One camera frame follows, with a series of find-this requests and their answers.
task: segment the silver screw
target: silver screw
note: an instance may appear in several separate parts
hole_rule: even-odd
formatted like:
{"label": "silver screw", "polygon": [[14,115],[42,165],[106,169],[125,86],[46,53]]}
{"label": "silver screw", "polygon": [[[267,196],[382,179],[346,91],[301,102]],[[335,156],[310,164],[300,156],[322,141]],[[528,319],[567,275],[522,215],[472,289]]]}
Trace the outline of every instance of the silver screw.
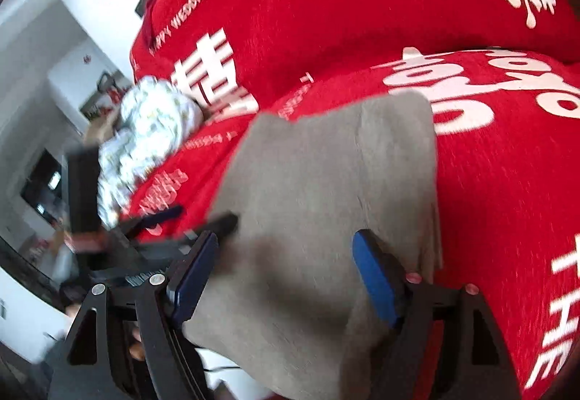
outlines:
{"label": "silver screw", "polygon": [[476,296],[479,293],[479,287],[477,287],[475,284],[466,284],[465,292],[471,296]]}
{"label": "silver screw", "polygon": [[96,286],[93,286],[93,288],[91,289],[91,292],[93,293],[94,296],[99,296],[103,292],[105,292],[105,285],[104,284],[97,284]]}
{"label": "silver screw", "polygon": [[149,282],[152,286],[158,286],[165,282],[165,276],[163,274],[154,274],[149,278]]}
{"label": "silver screw", "polygon": [[416,272],[409,272],[407,273],[407,282],[410,282],[411,284],[420,284],[421,281],[423,280],[423,278],[421,277],[420,274],[416,273]]}

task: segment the red blanket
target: red blanket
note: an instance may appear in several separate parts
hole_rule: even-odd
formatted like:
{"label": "red blanket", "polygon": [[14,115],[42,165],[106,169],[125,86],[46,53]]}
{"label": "red blanket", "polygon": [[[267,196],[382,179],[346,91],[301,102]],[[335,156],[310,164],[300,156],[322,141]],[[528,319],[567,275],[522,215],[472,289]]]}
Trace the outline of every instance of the red blanket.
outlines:
{"label": "red blanket", "polygon": [[[259,110],[295,120],[419,88],[438,134],[439,280],[481,287],[524,397],[546,390],[580,300],[580,81],[560,63],[580,61],[580,27],[566,0],[156,0],[145,22],[136,78],[171,79],[211,115],[135,193],[133,213],[186,207],[154,234],[205,218]],[[489,45],[510,51],[430,55]]]}

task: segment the red fabric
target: red fabric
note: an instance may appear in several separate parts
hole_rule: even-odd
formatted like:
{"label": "red fabric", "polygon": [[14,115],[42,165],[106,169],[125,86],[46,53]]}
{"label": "red fabric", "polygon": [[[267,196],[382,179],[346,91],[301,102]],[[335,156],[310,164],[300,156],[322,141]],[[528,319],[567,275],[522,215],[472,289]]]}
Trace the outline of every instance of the red fabric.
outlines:
{"label": "red fabric", "polygon": [[[538,357],[576,338],[580,299],[573,258],[557,260],[575,250],[580,234],[579,70],[559,63],[580,61],[580,27],[566,0],[555,1],[553,14],[544,0],[530,17],[530,0],[156,0],[154,48],[142,31],[132,50],[135,77],[172,80],[212,118],[137,190],[131,212],[186,207],[154,236],[201,223],[258,109],[295,120],[405,83],[438,83],[439,91],[424,91],[440,123],[445,269],[437,277],[481,287],[524,399],[538,398],[561,356],[554,351],[546,376],[544,364],[534,379]],[[549,57],[459,52],[368,69],[409,46],[426,55],[490,45]],[[566,311],[565,295],[571,309],[550,333]]]}

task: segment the person's hand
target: person's hand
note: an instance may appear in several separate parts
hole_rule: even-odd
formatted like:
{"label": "person's hand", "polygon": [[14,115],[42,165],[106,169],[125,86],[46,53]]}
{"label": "person's hand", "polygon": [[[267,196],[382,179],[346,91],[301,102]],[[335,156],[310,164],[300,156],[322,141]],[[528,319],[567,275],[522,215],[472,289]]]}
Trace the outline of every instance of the person's hand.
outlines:
{"label": "person's hand", "polygon": [[[69,335],[69,331],[71,329],[71,326],[73,325],[74,319],[78,315],[79,310],[80,305],[71,305],[70,307],[66,308],[65,313],[69,318],[69,323],[65,328],[66,335]],[[129,354],[133,359],[136,359],[138,361],[145,361],[145,349],[143,349],[143,342],[141,341],[141,333],[139,332],[139,328],[137,327],[133,328],[132,333],[133,338],[135,338],[137,342],[131,345],[131,347],[129,348]]]}

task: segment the folded cloth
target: folded cloth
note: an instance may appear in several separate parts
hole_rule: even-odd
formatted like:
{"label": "folded cloth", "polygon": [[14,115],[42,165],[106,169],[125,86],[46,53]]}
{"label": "folded cloth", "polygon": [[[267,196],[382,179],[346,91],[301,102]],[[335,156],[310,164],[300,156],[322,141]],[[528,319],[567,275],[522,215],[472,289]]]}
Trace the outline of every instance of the folded cloth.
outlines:
{"label": "folded cloth", "polygon": [[167,81],[148,76],[121,103],[120,130],[100,147],[99,216],[114,227],[138,184],[203,122],[199,106]]}
{"label": "folded cloth", "polygon": [[383,96],[295,123],[261,114],[212,212],[240,215],[185,336],[294,400],[368,396],[388,334],[352,259],[372,228],[407,270],[432,274],[436,151],[421,95]]}

